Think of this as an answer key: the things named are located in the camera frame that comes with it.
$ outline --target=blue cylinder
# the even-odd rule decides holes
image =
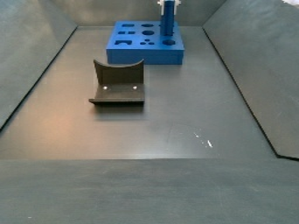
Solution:
[[[163,7],[162,30],[161,30],[163,36],[174,35],[174,7],[175,7],[175,1],[166,0]]]

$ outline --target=gray wall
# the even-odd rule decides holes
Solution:
[[[0,128],[77,25],[47,0],[0,0]]]
[[[114,25],[118,20],[159,20],[158,0],[53,0],[79,25]],[[181,25],[204,25],[228,0],[182,0]]]
[[[205,25],[269,139],[299,158],[299,10],[229,0]]]

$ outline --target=circular hole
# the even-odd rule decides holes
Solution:
[[[175,45],[175,41],[171,40],[171,39],[167,39],[167,40],[163,41],[163,44],[167,45],[167,46],[173,46],[173,45]]]
[[[153,24],[142,24],[143,27],[154,27]]]
[[[150,36],[150,35],[154,35],[155,32],[154,31],[143,31],[143,34],[147,35],[147,36]]]

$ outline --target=black curved holder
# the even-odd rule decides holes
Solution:
[[[89,101],[102,103],[145,103],[145,61],[130,66],[110,66],[94,60],[98,93]]]

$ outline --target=blue block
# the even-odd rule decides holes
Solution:
[[[173,36],[161,35],[161,21],[118,21],[107,43],[107,62],[181,65],[185,48],[177,22],[173,31]]]

